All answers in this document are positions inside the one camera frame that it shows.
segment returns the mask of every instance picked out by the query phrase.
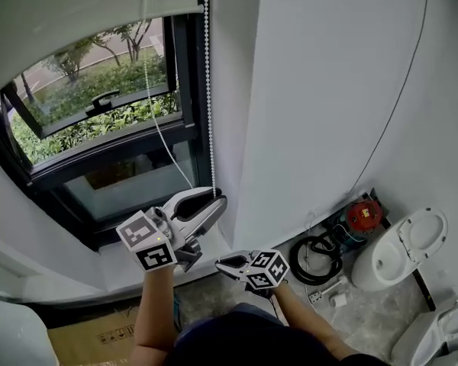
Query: green shrub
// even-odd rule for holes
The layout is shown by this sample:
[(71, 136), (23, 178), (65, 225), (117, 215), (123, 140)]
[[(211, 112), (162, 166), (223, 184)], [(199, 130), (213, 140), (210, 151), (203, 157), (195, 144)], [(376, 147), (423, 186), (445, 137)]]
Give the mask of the green shrub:
[[(164, 63), (161, 58), (154, 58), (148, 66), (150, 85), (158, 85), (164, 81)], [(114, 67), (107, 72), (80, 78), (75, 85), (58, 88), (48, 96), (51, 99), (62, 99), (58, 106), (51, 109), (51, 114), (41, 124), (50, 124), (65, 116), (83, 110), (96, 95), (111, 89), (120, 89), (121, 94), (139, 91), (144, 87), (144, 68), (142, 63), (128, 66)], [(117, 108), (108, 113), (83, 120), (71, 127), (55, 133), (52, 136), (39, 140), (18, 113), (11, 119), (11, 128), (15, 139), (29, 160), (36, 164), (52, 155), (101, 136), (110, 131), (144, 122), (145, 120), (171, 114), (178, 110), (176, 94), (168, 94), (152, 100), (151, 107), (148, 101), (137, 101)], [(36, 109), (39, 115), (44, 114)]]

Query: roller blind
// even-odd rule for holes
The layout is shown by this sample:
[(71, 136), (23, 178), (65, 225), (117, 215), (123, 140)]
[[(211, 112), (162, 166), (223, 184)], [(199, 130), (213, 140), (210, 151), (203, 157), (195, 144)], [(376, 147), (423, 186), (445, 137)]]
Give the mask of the roller blind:
[[(142, 20), (144, 0), (0, 0), (0, 88), (66, 45)], [(148, 18), (202, 12), (198, 0), (147, 0)]]

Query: white wall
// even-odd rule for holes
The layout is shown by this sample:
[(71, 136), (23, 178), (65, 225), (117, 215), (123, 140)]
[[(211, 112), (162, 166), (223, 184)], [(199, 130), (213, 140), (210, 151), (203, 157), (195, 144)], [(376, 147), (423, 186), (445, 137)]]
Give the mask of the white wall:
[(424, 0), (260, 0), (234, 248), (284, 241), (362, 171)]
[(0, 167), (0, 251), (37, 272), (104, 287), (99, 256), (29, 200)]
[(243, 168), (260, 0), (211, 0), (211, 90), (217, 184), (227, 195), (218, 224), (233, 242)]
[[(435, 69), (429, 69), (434, 77), (427, 97), (422, 101), (414, 97), (414, 87), (427, 72), (426, 66), (419, 64), (414, 66), (408, 91), (363, 175), (363, 185), (376, 186), (393, 220), (426, 206), (438, 207), (446, 214), (449, 239), (421, 266), (436, 300), (451, 288), (458, 292), (458, 0), (452, 1), (456, 5), (447, 18), (450, 26), (445, 27), (447, 38), (440, 59)], [(436, 42), (434, 35), (429, 33), (424, 39), (425, 49)]]

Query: toilet seat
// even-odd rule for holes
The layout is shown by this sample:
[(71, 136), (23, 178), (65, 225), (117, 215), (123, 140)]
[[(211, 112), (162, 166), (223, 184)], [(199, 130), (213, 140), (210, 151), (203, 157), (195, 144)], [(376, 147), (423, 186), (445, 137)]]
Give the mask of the toilet seat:
[(458, 306), (442, 315), (438, 326), (445, 342), (458, 339)]
[(408, 257), (414, 263), (423, 262), (435, 254), (446, 242), (447, 232), (445, 215), (430, 207), (416, 211), (397, 230)]

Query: white toilet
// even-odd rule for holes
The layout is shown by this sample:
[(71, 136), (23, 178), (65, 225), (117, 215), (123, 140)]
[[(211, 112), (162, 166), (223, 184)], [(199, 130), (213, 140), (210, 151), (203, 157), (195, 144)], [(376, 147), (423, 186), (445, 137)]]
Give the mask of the white toilet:
[(456, 339), (458, 339), (458, 303), (452, 299), (439, 306), (434, 312), (422, 313), (414, 320), (392, 349), (392, 360), (407, 366), (424, 366), (434, 357), (443, 343)]
[(23, 305), (0, 301), (0, 366), (57, 366), (40, 317)]
[(365, 291), (397, 284), (443, 246), (447, 233), (447, 219), (439, 210), (416, 211), (366, 247), (353, 266), (353, 284)]
[(431, 366), (458, 366), (458, 350), (434, 359)]

